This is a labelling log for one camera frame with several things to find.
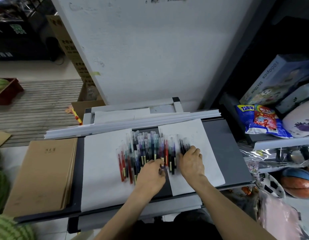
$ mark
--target striped floor mat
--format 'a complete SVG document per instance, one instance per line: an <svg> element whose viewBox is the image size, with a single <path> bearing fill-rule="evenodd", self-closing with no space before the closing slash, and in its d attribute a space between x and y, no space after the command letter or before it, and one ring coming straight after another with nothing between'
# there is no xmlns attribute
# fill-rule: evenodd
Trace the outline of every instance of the striped floor mat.
<svg viewBox="0 0 309 240"><path fill-rule="evenodd" d="M43 140L48 129L78 125L65 109L77 101L82 81L53 80L20 82L23 93L9 106L0 106L0 130L12 134L1 147L27 146Z"/></svg>

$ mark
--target toy package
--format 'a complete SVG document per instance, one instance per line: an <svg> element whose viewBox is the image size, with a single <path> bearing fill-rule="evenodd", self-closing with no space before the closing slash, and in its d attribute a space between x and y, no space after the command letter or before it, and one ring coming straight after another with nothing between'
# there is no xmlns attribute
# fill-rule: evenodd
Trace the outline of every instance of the toy package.
<svg viewBox="0 0 309 240"><path fill-rule="evenodd" d="M240 103L274 104L306 80L309 80L309 56L277 55L240 99Z"/></svg>
<svg viewBox="0 0 309 240"><path fill-rule="evenodd" d="M281 138L293 138L282 126L274 110L262 105L237 105L237 113L245 124L247 134L271 134Z"/></svg>

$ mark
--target brown notebook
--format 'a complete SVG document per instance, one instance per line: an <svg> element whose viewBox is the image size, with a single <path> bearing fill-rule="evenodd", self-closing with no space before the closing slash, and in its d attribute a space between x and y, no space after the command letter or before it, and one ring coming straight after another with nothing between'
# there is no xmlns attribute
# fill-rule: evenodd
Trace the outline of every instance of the brown notebook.
<svg viewBox="0 0 309 240"><path fill-rule="evenodd" d="M76 145L77 138L31 141L3 213L18 217L63 209Z"/></svg>

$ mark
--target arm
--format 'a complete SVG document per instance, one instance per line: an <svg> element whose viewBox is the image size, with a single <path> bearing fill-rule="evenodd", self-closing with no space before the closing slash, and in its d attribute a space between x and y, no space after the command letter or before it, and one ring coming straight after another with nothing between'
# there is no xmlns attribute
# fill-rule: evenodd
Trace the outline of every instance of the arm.
<svg viewBox="0 0 309 240"><path fill-rule="evenodd" d="M200 149L191 146L184 156L179 156L183 177L203 201L224 240L275 240L267 230L210 184L205 176Z"/></svg>
<svg viewBox="0 0 309 240"><path fill-rule="evenodd" d="M163 187L165 172L160 169L162 160L151 160L138 174L136 187L114 217L107 222L95 240L125 239L145 206Z"/></svg>

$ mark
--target white wall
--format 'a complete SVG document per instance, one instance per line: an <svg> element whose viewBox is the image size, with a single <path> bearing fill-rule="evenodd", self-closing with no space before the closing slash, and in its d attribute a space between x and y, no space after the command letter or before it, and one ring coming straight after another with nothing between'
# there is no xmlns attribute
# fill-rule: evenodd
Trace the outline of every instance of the white wall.
<svg viewBox="0 0 309 240"><path fill-rule="evenodd" d="M52 0L108 104L201 102L253 0Z"/></svg>

